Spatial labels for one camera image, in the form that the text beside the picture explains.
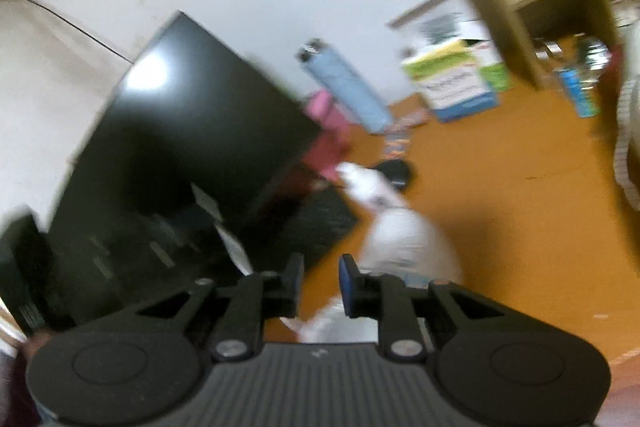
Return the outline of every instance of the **black round object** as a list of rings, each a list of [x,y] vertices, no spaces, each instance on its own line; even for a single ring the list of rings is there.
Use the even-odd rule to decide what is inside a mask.
[[[445,396],[487,424],[560,427],[593,421],[609,365],[562,331],[460,331],[443,348],[436,378]]]
[[[121,426],[157,417],[200,378],[180,333],[69,332],[42,347],[27,371],[38,404],[59,422]]]
[[[404,160],[384,160],[373,168],[382,172],[398,192],[404,192],[414,177],[413,169]]]

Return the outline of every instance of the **ribbed gray panel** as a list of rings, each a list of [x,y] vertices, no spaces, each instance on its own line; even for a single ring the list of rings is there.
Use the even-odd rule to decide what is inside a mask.
[[[471,427],[426,372],[370,344],[267,344],[214,368],[182,409],[150,427]]]

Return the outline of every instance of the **black cable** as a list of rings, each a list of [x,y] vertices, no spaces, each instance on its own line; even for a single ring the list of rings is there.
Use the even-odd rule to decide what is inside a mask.
[[[34,6],[37,6],[38,8],[42,8],[43,10],[51,13],[52,15],[55,15],[58,19],[60,19],[61,21],[66,22],[69,26],[75,28],[76,30],[78,30],[79,32],[81,32],[82,34],[86,35],[87,37],[89,37],[92,41],[96,42],[97,44],[100,44],[103,48],[105,48],[106,50],[110,51],[111,53],[113,53],[114,55],[117,55],[118,57],[120,57],[122,60],[126,60],[129,64],[133,64],[133,62],[131,60],[129,60],[127,57],[124,57],[123,55],[120,55],[116,50],[114,50],[113,48],[108,47],[104,42],[100,42],[98,39],[96,39],[93,35],[87,33],[86,31],[84,31],[82,28],[76,26],[75,24],[73,24],[71,21],[68,21],[67,19],[65,19],[62,15],[60,15],[59,13],[54,12],[51,8],[47,8],[46,6],[40,4],[39,2],[36,2],[34,0],[23,0],[23,1],[27,1],[28,3],[33,4]]]

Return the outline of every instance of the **computer monitor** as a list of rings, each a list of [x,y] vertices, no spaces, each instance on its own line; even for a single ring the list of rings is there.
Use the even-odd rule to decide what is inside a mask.
[[[219,238],[209,236],[184,267],[166,270],[159,260],[183,260],[163,259],[148,235],[167,223],[197,229],[206,221],[193,185],[217,202],[229,230],[254,227],[279,194],[304,192],[313,174],[301,183],[300,160],[318,134],[297,102],[178,14],[123,77],[54,213],[52,283],[71,316],[89,320],[138,299],[147,285],[161,289],[214,261],[228,263]]]

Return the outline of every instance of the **wooden desk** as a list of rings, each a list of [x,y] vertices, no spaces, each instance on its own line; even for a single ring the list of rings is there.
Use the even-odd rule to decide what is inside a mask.
[[[516,81],[502,106],[412,133],[413,208],[449,235],[466,286],[592,342],[610,360],[640,346],[640,230],[612,174],[610,112],[580,120],[552,90]],[[382,138],[355,132],[350,160],[377,161]],[[338,293],[337,260],[370,219],[306,276],[301,316]],[[271,340],[293,340],[277,321]]]

